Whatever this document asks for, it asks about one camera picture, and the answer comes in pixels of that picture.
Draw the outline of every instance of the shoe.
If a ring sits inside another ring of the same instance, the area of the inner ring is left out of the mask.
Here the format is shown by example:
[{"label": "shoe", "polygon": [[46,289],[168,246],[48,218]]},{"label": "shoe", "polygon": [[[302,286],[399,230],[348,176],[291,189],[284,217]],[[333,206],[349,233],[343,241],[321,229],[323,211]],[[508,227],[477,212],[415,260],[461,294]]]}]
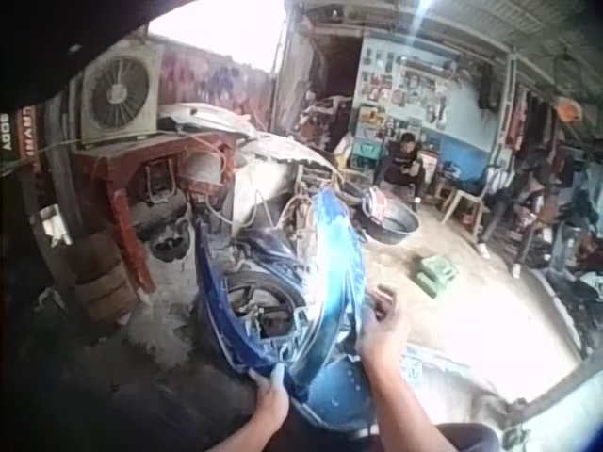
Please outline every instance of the shoe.
[{"label": "shoe", "polygon": [[478,243],[475,248],[481,257],[483,257],[484,259],[490,259],[490,251],[488,251],[488,248],[486,247],[485,243]]},{"label": "shoe", "polygon": [[421,199],[418,196],[415,196],[413,202],[411,202],[411,209],[413,209],[413,212],[416,213],[416,208],[419,204],[421,204]]},{"label": "shoe", "polygon": [[511,267],[511,276],[513,276],[516,280],[521,276],[521,264],[513,264]]}]

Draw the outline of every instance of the fan grille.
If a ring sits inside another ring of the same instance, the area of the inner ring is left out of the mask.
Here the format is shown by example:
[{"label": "fan grille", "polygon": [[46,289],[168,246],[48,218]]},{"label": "fan grille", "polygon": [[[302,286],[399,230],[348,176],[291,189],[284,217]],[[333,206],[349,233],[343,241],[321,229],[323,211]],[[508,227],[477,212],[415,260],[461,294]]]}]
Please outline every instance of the fan grille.
[{"label": "fan grille", "polygon": [[118,56],[105,62],[92,77],[90,114],[103,129],[132,122],[149,95],[149,74],[141,61]]}]

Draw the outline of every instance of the man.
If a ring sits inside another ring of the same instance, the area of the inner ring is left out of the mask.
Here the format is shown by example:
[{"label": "man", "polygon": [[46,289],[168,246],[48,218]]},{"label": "man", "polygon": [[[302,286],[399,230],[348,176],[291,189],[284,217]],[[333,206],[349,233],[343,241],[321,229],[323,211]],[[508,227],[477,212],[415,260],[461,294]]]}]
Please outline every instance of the man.
[{"label": "man", "polygon": [[[359,352],[377,409],[378,448],[385,452],[498,452],[497,435],[480,424],[436,427],[415,398],[399,371],[399,359],[410,332],[396,294],[380,286],[372,292]],[[277,364],[271,379],[256,374],[258,401],[252,419],[211,452],[260,452],[286,419],[289,399],[283,385],[284,368]]]},{"label": "man", "polygon": [[411,204],[416,212],[421,203],[423,186],[425,185],[425,169],[420,155],[421,144],[416,143],[415,136],[409,132],[402,135],[399,142],[389,143],[389,154],[377,165],[373,184],[385,180],[395,186],[415,186],[415,197]]},{"label": "man", "polygon": [[511,274],[514,278],[519,278],[521,275],[521,266],[526,261],[534,233],[539,227],[538,214],[545,205],[545,188],[548,186],[551,171],[546,162],[538,165],[538,167],[530,168],[524,174],[516,176],[511,185],[502,191],[492,216],[478,237],[476,246],[481,257],[490,259],[486,242],[490,240],[492,233],[512,205],[515,222],[523,231],[519,250],[511,266]]}]

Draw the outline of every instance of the air conditioner outdoor unit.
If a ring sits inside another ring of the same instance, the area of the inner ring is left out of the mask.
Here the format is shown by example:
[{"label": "air conditioner outdoor unit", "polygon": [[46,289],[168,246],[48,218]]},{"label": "air conditioner outdoor unit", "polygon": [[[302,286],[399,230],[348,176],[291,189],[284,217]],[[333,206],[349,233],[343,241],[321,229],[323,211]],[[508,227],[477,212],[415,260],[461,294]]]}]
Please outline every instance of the air conditioner outdoor unit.
[{"label": "air conditioner outdoor unit", "polygon": [[81,139],[91,144],[156,132],[163,47],[115,46],[84,70]]}]

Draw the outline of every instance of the workshop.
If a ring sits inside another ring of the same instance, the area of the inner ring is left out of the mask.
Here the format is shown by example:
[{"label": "workshop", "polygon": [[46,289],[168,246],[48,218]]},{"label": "workshop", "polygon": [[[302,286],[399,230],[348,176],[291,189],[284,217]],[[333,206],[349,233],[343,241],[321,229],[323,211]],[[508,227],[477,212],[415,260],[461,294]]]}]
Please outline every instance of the workshop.
[{"label": "workshop", "polygon": [[596,1],[27,8],[7,450],[603,447]]}]

